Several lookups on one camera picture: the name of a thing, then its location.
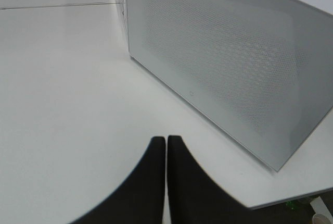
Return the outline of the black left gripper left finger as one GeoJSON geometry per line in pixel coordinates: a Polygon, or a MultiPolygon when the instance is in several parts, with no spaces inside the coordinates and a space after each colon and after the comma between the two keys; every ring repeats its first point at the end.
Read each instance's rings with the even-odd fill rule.
{"type": "Polygon", "coordinates": [[[117,189],[73,223],[162,223],[166,141],[154,136],[117,189]]]}

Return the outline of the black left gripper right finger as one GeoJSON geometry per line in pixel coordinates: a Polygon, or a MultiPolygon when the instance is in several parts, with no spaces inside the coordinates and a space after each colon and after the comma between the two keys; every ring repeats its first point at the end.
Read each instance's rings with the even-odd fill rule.
{"type": "Polygon", "coordinates": [[[172,223],[260,223],[206,174],[178,135],[168,137],[168,198],[172,223]]]}

